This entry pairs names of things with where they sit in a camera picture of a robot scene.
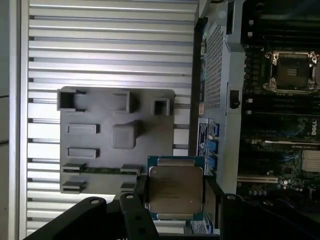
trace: gray plastic bracket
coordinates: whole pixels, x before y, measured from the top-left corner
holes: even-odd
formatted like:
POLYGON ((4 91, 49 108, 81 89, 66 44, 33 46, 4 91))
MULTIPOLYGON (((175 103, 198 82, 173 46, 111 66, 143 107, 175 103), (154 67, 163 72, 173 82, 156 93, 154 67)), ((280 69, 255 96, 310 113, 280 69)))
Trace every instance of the gray plastic bracket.
POLYGON ((151 115, 170 116, 170 99, 164 97, 154 99, 151 103, 151 115))
POLYGON ((63 88, 57 92, 57 110, 64 112, 84 113, 84 109, 77 109, 75 104, 76 95, 85 95, 84 91, 63 88))
POLYGON ((113 93, 113 95, 125 98, 125 106, 115 110, 114 112, 116 114, 130 114, 130 113, 132 113, 132 108, 131 108, 132 99, 131 99, 130 91, 119 91, 119 92, 113 93))
POLYGON ((62 166, 62 172, 65 174, 79 175, 85 166, 85 163, 68 162, 62 166))
POLYGON ((69 158, 77 159, 96 159, 99 156, 98 149, 91 148, 72 148, 67 149, 67 156, 69 158))
POLYGON ((85 181, 67 181, 62 186, 64 194, 80 194, 86 188, 85 181))
POLYGON ((136 186, 135 182, 124 182, 121 185, 121 191, 122 192, 133 192, 135 186, 136 186))
POLYGON ((134 120, 125 124, 115 124, 112 127, 112 147, 114 149, 133 149, 136 139, 141 134, 142 123, 134 120))
POLYGON ((68 134, 97 134, 98 124, 68 124, 66 132, 68 134))
POLYGON ((143 167, 139 165, 123 164, 120 171, 122 173, 136 173, 138 175, 142 168, 143 167))

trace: screw hole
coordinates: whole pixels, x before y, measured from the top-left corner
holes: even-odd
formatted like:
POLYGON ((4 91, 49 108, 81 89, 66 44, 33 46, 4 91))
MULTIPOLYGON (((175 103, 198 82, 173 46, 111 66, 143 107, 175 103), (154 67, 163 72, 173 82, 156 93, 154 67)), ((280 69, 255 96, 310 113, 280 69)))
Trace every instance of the screw hole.
POLYGON ((99 203, 99 200, 92 200, 91 201, 91 204, 97 204, 97 203, 99 203))
POLYGON ((146 234, 146 229, 145 228, 139 228, 138 229, 138 232, 140 233, 140 234, 146 234))

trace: white label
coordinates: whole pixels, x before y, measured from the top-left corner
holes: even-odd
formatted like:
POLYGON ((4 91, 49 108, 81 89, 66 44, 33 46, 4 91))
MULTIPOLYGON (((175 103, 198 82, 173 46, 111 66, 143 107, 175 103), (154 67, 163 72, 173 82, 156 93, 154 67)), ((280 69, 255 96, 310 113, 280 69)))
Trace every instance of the white label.
POLYGON ((317 121, 313 121, 312 122, 312 132, 311 132, 311 135, 315 136, 317 135, 317 121))

